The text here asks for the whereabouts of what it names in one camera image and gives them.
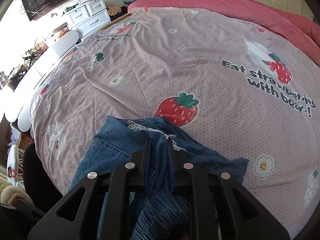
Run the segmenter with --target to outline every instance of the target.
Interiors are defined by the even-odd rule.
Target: pink bedding
[[[320,65],[320,27],[301,15],[252,0],[137,0],[129,6],[128,12],[138,7],[203,8],[257,23],[281,35]]]

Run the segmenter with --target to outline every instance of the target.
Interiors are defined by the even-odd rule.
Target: plastic bag
[[[17,129],[15,129],[13,126],[12,126],[12,123],[10,123],[10,126],[11,126],[11,131],[12,131],[12,134],[11,134],[11,142],[8,144],[8,146],[12,146],[14,144],[18,144],[18,141],[19,141],[19,138],[21,136],[21,132]]]

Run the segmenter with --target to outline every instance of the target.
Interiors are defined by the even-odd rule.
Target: white chair
[[[15,144],[11,146],[7,160],[7,181],[17,186],[23,183],[22,173],[19,173],[19,168],[22,171],[24,151],[20,150]]]

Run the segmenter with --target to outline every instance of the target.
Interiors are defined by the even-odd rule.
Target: metal screw
[[[97,177],[97,173],[94,172],[94,171],[91,171],[91,172],[88,173],[87,177],[89,179],[95,179]]]
[[[187,169],[187,170],[191,170],[191,169],[193,168],[193,164],[192,164],[192,163],[185,163],[185,164],[183,165],[183,167],[184,167],[185,169]]]
[[[136,166],[136,165],[135,165],[134,163],[126,163],[126,164],[125,164],[125,167],[126,167],[127,169],[133,169],[135,166]]]
[[[231,175],[227,172],[223,172],[221,173],[221,178],[223,179],[230,179],[231,178]]]

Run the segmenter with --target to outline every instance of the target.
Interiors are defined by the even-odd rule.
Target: bed
[[[320,201],[320,27],[252,0],[137,0],[34,95],[36,151],[64,195],[108,115],[164,117],[227,158],[293,239]],[[192,105],[172,105],[180,97]]]

